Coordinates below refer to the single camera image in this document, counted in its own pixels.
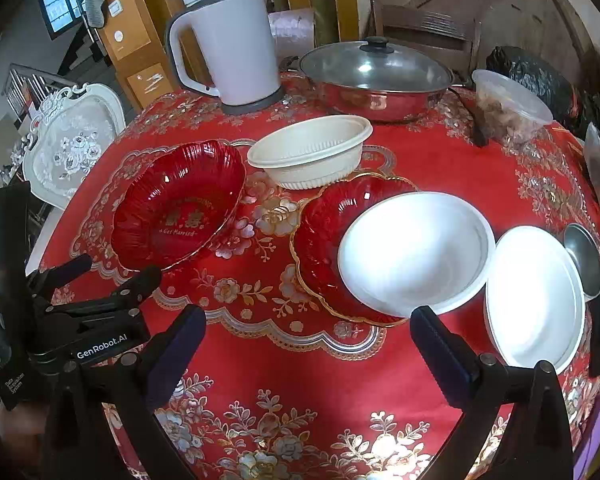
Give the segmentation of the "left hand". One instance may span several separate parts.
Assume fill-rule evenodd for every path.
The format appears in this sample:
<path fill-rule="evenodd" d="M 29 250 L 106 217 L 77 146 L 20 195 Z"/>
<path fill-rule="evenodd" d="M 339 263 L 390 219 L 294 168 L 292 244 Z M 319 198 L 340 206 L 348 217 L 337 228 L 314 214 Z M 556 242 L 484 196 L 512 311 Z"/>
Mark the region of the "left hand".
<path fill-rule="evenodd" d="M 46 404 L 21 402 L 12 410 L 0 404 L 0 438 L 7 456 L 27 479 L 41 478 Z"/>

